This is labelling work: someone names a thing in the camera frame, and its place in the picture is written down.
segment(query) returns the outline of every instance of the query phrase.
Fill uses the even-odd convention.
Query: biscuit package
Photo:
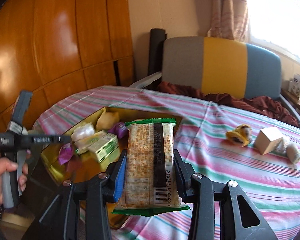
[[[173,164],[174,118],[127,122],[125,182],[117,214],[153,216],[189,209],[178,196]]]

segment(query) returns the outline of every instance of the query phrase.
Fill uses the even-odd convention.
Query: white wrapped item
[[[276,152],[283,154],[290,143],[290,138],[286,135],[283,136],[282,140],[276,148]]]
[[[92,123],[87,123],[84,126],[80,126],[80,127],[76,128],[73,131],[73,134],[71,135],[71,139],[72,139],[72,141],[76,142],[81,139],[87,138],[91,135],[94,135],[94,133],[95,133],[95,131],[94,131],[94,127],[93,127]]]
[[[287,157],[292,163],[298,163],[300,161],[300,151],[295,143],[290,143],[286,149]]]

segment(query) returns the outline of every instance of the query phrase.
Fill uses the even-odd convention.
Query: black label strip
[[[153,124],[153,186],[166,187],[166,163],[162,123]]]

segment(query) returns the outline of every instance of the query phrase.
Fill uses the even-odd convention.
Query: round table
[[[121,107],[181,116],[174,138],[184,161],[212,181],[234,179],[265,217],[276,236],[292,239],[300,229],[300,163],[268,153],[260,155],[253,144],[237,147],[226,141],[225,132],[247,123],[254,140],[261,128],[276,126],[300,149],[300,129],[266,116],[218,106],[185,96],[150,90],[103,86],[74,94],[45,111],[34,129],[64,133],[85,117],[104,107]],[[220,238],[218,205],[215,206],[215,239]],[[187,239],[192,211],[170,212],[153,217],[131,216],[114,239]]]

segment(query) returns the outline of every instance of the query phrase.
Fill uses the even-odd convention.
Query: chair
[[[281,62],[273,52],[252,44],[219,38],[164,39],[157,42],[157,49],[153,49],[151,44],[149,55],[149,62],[155,61],[151,58],[162,55],[162,65],[153,68],[161,71],[148,71],[149,76],[130,87],[144,88],[162,78],[173,84],[192,86],[205,94],[228,93],[236,98],[248,99],[268,96],[280,101],[300,125],[300,115],[280,94]]]

